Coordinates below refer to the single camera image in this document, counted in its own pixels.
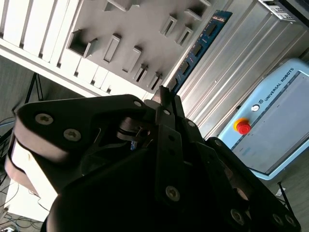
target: red button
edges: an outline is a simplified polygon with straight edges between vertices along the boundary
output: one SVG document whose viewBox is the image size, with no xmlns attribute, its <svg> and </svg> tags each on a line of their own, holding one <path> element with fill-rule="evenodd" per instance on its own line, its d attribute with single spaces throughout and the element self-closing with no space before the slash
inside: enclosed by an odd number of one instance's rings
<svg viewBox="0 0 309 232">
<path fill-rule="evenodd" d="M 242 121 L 242 122 L 239 122 L 236 126 L 237 128 L 237 131 L 240 133 L 240 134 L 247 134 L 250 132 L 251 130 L 251 126 L 250 124 L 247 122 L 247 121 Z"/>
</svg>

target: screw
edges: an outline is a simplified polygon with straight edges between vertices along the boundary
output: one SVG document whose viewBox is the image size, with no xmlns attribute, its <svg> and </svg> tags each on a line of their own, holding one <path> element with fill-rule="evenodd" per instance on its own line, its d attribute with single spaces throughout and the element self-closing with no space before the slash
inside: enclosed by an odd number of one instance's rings
<svg viewBox="0 0 309 232">
<path fill-rule="evenodd" d="M 168 110 L 163 110 L 163 112 L 167 115 L 170 115 L 170 112 Z"/>
<path fill-rule="evenodd" d="M 141 107 L 141 103 L 139 101 L 134 101 L 134 104 L 136 104 L 137 106 Z"/>
<path fill-rule="evenodd" d="M 214 141 L 218 146 L 222 146 L 222 143 L 219 140 Z"/>
<path fill-rule="evenodd" d="M 49 125 L 54 121 L 54 119 L 47 114 L 38 114 L 35 116 L 35 120 L 42 125 Z"/>
<path fill-rule="evenodd" d="M 69 141 L 73 141 L 73 142 L 77 142 L 79 141 L 82 136 L 79 133 L 79 131 L 75 130 L 75 129 L 67 129 L 63 132 L 63 136 L 69 140 Z"/>
<path fill-rule="evenodd" d="M 243 226 L 245 224 L 245 220 L 237 209 L 231 209 L 231 216 L 239 225 Z"/>
<path fill-rule="evenodd" d="M 189 124 L 189 126 L 191 126 L 191 127 L 195 127 L 195 124 L 194 124 L 194 122 L 192 122 L 192 121 L 188 121 L 188 124 Z"/>
<path fill-rule="evenodd" d="M 283 221 L 282 221 L 281 217 L 279 217 L 277 214 L 273 214 L 272 217 L 275 219 L 275 221 L 276 221 L 279 225 L 283 226 Z"/>
<path fill-rule="evenodd" d="M 296 227 L 296 223 L 295 223 L 295 221 L 293 220 L 293 218 L 291 217 L 291 216 L 289 216 L 289 215 L 285 215 L 285 219 L 292 225 L 292 226 L 294 226 L 294 227 Z"/>
<path fill-rule="evenodd" d="M 180 199 L 180 193 L 174 186 L 167 186 L 165 193 L 174 202 L 177 202 Z"/>
</svg>

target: blue circuit board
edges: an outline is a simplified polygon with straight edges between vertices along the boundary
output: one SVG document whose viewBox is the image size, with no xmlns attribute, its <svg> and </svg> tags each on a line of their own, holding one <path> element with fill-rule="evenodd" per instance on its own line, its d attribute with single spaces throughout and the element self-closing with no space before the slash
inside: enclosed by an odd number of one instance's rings
<svg viewBox="0 0 309 232">
<path fill-rule="evenodd" d="M 214 13 L 201 35 L 192 46 L 188 55 L 185 57 L 179 69 L 168 83 L 167 88 L 170 89 L 171 93 L 177 94 L 178 90 L 184 84 L 195 66 L 202 59 L 203 55 L 206 53 L 231 15 L 232 13 L 227 11 L 216 11 Z"/>
</svg>

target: emergency stop button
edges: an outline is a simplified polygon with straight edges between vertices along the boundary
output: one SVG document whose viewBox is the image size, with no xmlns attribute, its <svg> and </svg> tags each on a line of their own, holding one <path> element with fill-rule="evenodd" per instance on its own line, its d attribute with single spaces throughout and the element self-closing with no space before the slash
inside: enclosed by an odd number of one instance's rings
<svg viewBox="0 0 309 232">
<path fill-rule="evenodd" d="M 234 130 L 239 134 L 248 134 L 251 130 L 249 120 L 245 118 L 240 118 L 234 123 Z"/>
</svg>

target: light blue control box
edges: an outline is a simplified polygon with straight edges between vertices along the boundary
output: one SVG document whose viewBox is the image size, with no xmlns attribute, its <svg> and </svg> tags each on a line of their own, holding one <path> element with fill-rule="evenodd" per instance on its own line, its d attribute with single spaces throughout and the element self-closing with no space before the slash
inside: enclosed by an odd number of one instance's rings
<svg viewBox="0 0 309 232">
<path fill-rule="evenodd" d="M 241 118 L 247 134 L 235 130 Z M 290 59 L 269 74 L 219 138 L 257 177 L 275 177 L 309 146 L 309 65 Z"/>
</svg>

